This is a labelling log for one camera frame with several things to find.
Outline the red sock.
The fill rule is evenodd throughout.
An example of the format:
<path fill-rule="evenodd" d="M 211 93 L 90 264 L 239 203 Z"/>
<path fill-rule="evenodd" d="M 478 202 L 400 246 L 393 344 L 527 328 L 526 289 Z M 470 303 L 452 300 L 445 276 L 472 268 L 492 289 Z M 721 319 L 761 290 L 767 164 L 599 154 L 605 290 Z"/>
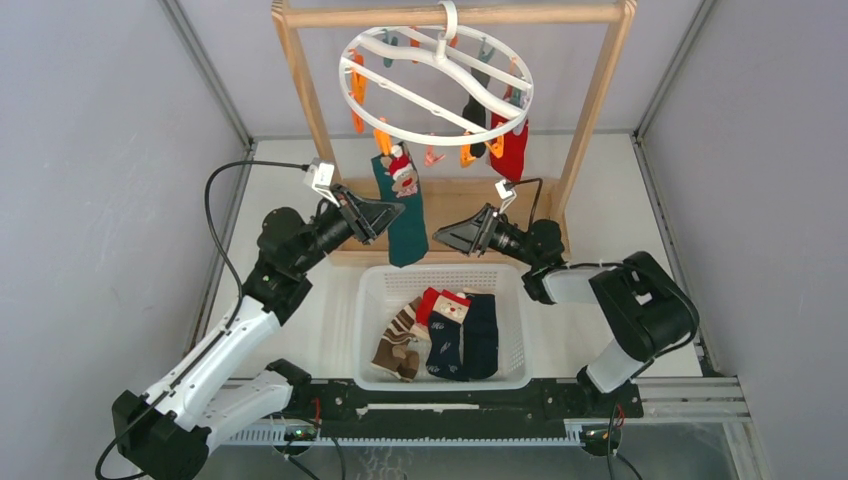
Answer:
<path fill-rule="evenodd" d="M 510 182 L 522 179 L 525 151 L 529 138 L 529 121 L 525 118 L 518 126 L 503 135 L 502 155 L 489 154 L 489 165 Z"/>
<path fill-rule="evenodd" d="M 430 342 L 429 317 L 439 296 L 440 291 L 430 287 L 411 303 L 414 313 L 411 331 L 420 340 Z"/>

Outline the white perforated plastic basket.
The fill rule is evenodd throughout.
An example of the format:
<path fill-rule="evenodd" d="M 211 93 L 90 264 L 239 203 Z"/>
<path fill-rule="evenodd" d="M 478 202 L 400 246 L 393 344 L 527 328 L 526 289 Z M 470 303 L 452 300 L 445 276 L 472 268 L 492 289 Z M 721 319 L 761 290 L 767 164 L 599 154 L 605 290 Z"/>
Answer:
<path fill-rule="evenodd" d="M 522 388 L 528 320 L 512 266 L 370 268 L 354 314 L 354 380 L 374 391 Z"/>

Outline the navy sock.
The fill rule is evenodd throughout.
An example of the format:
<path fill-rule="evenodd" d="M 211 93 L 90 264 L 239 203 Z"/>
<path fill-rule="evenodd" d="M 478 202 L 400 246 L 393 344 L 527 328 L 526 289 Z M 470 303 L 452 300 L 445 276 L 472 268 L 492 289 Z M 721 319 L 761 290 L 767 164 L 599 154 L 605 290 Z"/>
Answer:
<path fill-rule="evenodd" d="M 463 362 L 469 379 L 483 380 L 498 370 L 499 334 L 492 294 L 467 295 L 471 302 L 463 323 Z"/>

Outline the dark printed sock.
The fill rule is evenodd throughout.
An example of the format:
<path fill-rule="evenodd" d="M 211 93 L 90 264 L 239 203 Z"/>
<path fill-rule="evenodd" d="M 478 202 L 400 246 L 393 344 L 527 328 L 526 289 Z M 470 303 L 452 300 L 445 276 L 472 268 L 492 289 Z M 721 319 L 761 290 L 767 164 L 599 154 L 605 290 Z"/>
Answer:
<path fill-rule="evenodd" d="M 468 381 L 463 366 L 462 325 L 471 302 L 462 296 L 443 290 L 429 317 L 431 348 L 426 361 L 427 372 L 435 377 Z"/>

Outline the brown striped sock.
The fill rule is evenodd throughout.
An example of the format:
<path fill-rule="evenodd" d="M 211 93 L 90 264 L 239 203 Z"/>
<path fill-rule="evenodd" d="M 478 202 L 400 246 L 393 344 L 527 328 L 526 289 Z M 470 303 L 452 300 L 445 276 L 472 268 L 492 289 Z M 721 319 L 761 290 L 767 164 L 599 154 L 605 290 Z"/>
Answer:
<path fill-rule="evenodd" d="M 421 302 L 421 297 L 415 298 L 392 317 L 371 360 L 372 367 L 403 382 L 412 382 L 420 367 L 420 354 L 410 344 L 430 341 L 427 329 L 417 320 Z"/>

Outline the white round clip hanger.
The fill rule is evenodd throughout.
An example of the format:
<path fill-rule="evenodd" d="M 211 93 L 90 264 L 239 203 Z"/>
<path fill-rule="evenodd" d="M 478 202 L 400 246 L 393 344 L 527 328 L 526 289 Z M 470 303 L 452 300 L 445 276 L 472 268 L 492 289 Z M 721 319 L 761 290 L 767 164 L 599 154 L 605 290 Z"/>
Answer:
<path fill-rule="evenodd" d="M 526 62 L 497 37 L 460 25 L 452 2 L 439 5 L 445 24 L 373 27 L 340 55 L 338 78 L 354 129 L 371 132 L 383 152 L 399 142 L 498 144 L 529 118 L 535 82 Z M 483 39 L 486 51 L 495 50 L 488 64 L 477 59 Z M 487 88 L 472 68 L 490 75 Z M 486 108 L 485 127 L 463 117 L 469 96 Z"/>

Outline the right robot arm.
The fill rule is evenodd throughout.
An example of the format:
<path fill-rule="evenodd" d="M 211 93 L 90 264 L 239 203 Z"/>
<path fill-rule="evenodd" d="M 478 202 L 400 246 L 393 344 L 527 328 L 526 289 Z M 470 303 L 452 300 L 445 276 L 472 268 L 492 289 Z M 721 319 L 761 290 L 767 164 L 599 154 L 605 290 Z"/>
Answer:
<path fill-rule="evenodd" d="M 570 263 L 563 257 L 558 222 L 539 219 L 521 229 L 490 204 L 439 228 L 432 238 L 466 256 L 493 250 L 525 264 L 522 283 L 537 303 L 600 308 L 613 338 L 577 375 L 579 406 L 589 415 L 605 415 L 622 385 L 697 333 L 700 317 L 693 302 L 645 251 L 619 262 Z"/>

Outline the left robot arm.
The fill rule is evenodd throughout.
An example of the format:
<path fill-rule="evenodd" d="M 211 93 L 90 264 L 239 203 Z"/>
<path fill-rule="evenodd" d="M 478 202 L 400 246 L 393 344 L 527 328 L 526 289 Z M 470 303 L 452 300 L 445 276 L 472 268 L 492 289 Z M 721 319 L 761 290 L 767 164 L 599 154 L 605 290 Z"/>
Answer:
<path fill-rule="evenodd" d="M 305 221 L 281 207 L 263 220 L 258 258 L 237 300 L 191 352 L 143 394 L 113 403 L 115 449 L 152 479 L 192 479 L 210 454 L 269 414 L 305 414 L 313 394 L 304 371 L 273 362 L 229 392 L 222 386 L 266 338 L 278 332 L 312 288 L 307 273 L 347 240 L 370 244 L 400 217 L 400 202 L 365 199 L 335 184 L 322 211 Z"/>

